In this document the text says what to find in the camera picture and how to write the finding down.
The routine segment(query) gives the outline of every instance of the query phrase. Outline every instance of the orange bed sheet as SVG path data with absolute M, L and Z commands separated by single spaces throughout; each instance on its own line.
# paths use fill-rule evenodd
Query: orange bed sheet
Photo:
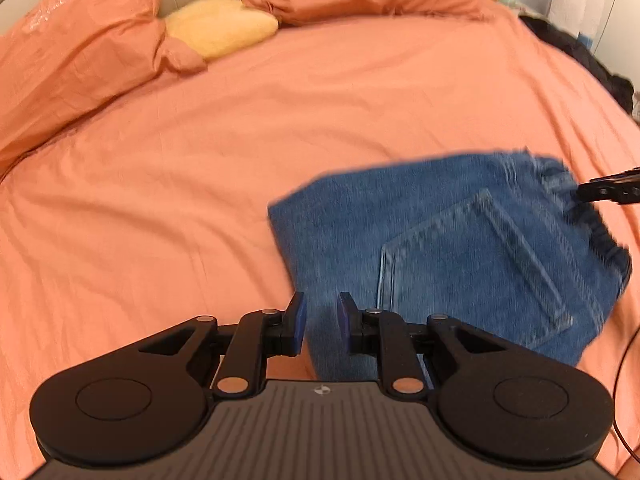
M 0 185 L 0 478 L 42 462 L 28 410 L 50 375 L 199 314 L 283 308 L 267 204 L 321 173 L 523 148 L 581 180 L 640 166 L 640 130 L 598 82 L 493 11 L 284 29 L 204 73 L 163 75 L 17 165 Z M 600 209 L 640 261 L 640 206 Z M 635 275 L 580 363 L 610 390 L 639 301 Z M 617 399 L 632 446 L 639 361 L 640 345 Z M 599 456 L 613 473 L 627 458 L 613 436 Z

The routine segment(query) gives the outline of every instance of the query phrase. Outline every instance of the yellow cushion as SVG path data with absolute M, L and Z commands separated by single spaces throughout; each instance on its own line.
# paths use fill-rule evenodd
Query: yellow cushion
M 241 0 L 197 0 L 165 18 L 167 34 L 211 60 L 258 43 L 278 30 L 278 20 Z

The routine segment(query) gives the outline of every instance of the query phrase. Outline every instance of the white cabinet door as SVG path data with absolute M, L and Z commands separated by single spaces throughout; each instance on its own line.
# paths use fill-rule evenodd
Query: white cabinet door
M 640 0 L 615 0 L 596 57 L 640 89 Z

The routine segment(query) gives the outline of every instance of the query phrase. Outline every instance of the blue jeans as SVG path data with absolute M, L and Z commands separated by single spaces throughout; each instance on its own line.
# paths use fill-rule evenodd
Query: blue jeans
M 269 216 L 320 380 L 368 380 L 347 357 L 335 302 L 350 292 L 425 323 L 448 314 L 575 365 L 630 275 L 628 251 L 567 168 L 529 153 L 461 155 L 320 178 Z

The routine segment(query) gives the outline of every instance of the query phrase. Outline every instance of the gray ribbed panel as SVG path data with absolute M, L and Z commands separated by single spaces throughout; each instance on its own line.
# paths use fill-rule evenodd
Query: gray ribbed panel
M 593 462 L 555 472 L 501 469 L 450 442 L 419 405 L 375 383 L 269 381 L 221 403 L 183 448 L 145 465 L 81 470 L 51 462 L 33 480 L 606 480 Z

